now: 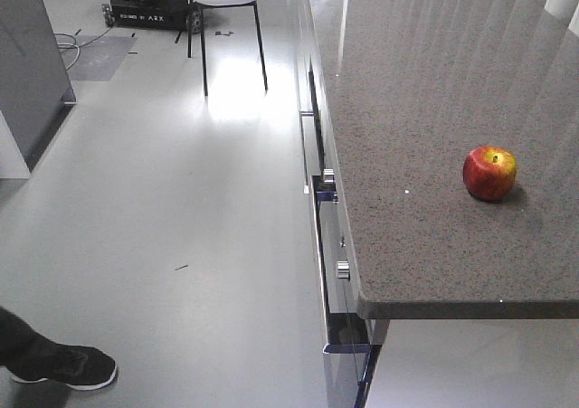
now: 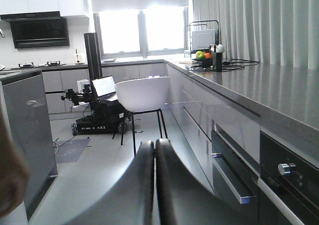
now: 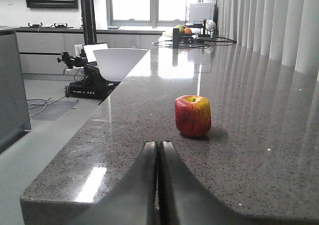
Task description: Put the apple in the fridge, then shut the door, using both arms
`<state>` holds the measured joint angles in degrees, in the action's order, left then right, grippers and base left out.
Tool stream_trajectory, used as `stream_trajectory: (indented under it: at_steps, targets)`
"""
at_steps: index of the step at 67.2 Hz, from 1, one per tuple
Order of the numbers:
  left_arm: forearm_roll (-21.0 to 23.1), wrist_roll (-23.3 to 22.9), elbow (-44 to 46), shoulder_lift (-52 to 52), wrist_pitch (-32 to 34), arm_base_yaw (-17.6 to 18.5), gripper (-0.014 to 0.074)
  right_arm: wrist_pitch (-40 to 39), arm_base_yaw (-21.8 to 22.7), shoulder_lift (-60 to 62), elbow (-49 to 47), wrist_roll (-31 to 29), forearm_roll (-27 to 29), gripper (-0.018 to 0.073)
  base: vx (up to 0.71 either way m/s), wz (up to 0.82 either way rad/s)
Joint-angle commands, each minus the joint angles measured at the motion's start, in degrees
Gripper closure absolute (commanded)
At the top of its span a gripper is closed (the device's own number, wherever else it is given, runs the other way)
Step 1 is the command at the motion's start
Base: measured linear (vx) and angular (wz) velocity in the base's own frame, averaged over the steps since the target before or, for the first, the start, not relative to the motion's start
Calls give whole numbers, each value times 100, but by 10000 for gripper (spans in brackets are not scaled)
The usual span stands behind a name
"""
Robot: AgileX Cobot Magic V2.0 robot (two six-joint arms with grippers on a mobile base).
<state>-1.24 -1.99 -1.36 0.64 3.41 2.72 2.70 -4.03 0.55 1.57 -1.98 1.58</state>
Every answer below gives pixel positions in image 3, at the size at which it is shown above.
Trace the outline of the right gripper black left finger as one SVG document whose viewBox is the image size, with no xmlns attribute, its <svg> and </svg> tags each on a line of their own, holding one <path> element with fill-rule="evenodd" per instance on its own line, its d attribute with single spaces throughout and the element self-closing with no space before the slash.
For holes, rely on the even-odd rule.
<svg viewBox="0 0 319 225">
<path fill-rule="evenodd" d="M 70 225 L 153 225 L 157 189 L 157 143 L 146 142 L 132 167 L 98 203 Z"/>
</svg>

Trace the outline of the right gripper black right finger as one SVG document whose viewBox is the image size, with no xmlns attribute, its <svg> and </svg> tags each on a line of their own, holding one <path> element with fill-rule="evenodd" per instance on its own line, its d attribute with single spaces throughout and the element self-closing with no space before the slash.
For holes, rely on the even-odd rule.
<svg viewBox="0 0 319 225">
<path fill-rule="evenodd" d="M 318 221 L 242 215 L 199 182 L 170 141 L 158 145 L 159 217 L 162 225 L 317 225 Z"/>
</svg>

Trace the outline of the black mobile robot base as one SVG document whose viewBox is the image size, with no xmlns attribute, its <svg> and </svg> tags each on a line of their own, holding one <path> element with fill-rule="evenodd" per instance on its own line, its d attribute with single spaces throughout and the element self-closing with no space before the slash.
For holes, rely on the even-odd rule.
<svg viewBox="0 0 319 225">
<path fill-rule="evenodd" d="M 64 62 L 68 69 L 83 68 L 84 75 L 80 80 L 74 80 L 66 85 L 64 93 L 65 97 L 74 96 L 104 100 L 120 83 L 105 80 L 100 74 L 93 51 L 107 48 L 108 45 L 106 42 L 99 43 L 97 41 L 94 1 L 80 1 L 84 31 L 84 44 L 80 55 L 71 56 L 66 51 L 61 54 L 62 57 L 58 58 L 57 61 Z"/>
</svg>

